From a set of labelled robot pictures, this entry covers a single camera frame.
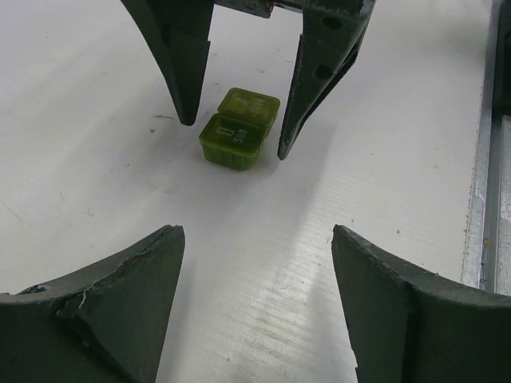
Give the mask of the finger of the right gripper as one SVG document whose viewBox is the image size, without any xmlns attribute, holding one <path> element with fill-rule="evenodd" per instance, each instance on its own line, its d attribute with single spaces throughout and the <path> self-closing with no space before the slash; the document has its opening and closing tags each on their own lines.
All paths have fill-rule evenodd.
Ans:
<svg viewBox="0 0 511 383">
<path fill-rule="evenodd" d="M 289 155 L 307 119 L 355 63 L 375 1 L 300 1 L 303 31 L 279 138 Z"/>
<path fill-rule="evenodd" d="M 208 63 L 214 2 L 123 0 L 172 97 L 181 124 L 195 124 Z"/>
</svg>

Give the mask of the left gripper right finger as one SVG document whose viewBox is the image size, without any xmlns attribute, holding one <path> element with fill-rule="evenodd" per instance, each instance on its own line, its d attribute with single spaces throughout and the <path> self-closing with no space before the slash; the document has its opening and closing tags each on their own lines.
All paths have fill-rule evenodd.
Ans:
<svg viewBox="0 0 511 383">
<path fill-rule="evenodd" d="M 510 298 L 335 226 L 332 258 L 360 382 L 508 382 Z"/>
</svg>

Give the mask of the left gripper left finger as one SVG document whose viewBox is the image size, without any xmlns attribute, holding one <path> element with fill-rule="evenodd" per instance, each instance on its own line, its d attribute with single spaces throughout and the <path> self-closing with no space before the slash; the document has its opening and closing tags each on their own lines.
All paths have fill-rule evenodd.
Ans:
<svg viewBox="0 0 511 383">
<path fill-rule="evenodd" d="M 184 229 L 1 296 L 4 382 L 153 382 L 184 256 Z"/>
</svg>

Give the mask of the green pill box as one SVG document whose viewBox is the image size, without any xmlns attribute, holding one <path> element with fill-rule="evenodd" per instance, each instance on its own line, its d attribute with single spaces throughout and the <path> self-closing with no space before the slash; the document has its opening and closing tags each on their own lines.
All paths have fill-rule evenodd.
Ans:
<svg viewBox="0 0 511 383">
<path fill-rule="evenodd" d="M 199 135 L 204 158 L 214 164 L 246 171 L 278 116 L 280 100 L 246 89 L 229 89 L 217 113 Z"/>
</svg>

